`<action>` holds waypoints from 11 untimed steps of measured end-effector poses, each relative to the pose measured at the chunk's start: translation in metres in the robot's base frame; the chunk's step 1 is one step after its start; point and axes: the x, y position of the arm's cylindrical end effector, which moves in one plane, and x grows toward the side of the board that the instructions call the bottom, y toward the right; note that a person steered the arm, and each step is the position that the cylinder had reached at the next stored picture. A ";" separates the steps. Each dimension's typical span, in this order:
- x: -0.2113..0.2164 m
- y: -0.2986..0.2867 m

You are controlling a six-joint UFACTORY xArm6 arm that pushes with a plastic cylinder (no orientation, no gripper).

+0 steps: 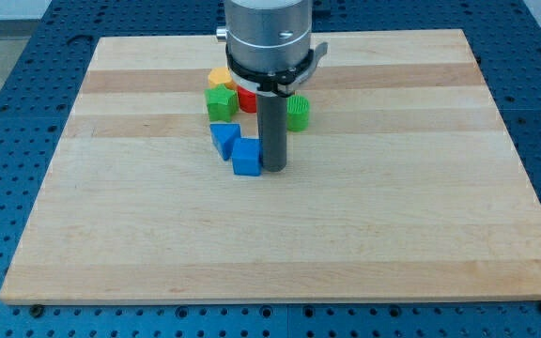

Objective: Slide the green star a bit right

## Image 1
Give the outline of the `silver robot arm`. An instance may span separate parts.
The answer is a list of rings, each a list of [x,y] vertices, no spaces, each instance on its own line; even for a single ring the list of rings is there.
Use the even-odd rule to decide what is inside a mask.
[[[226,49],[244,69],[277,72],[308,55],[311,0],[225,0]]]

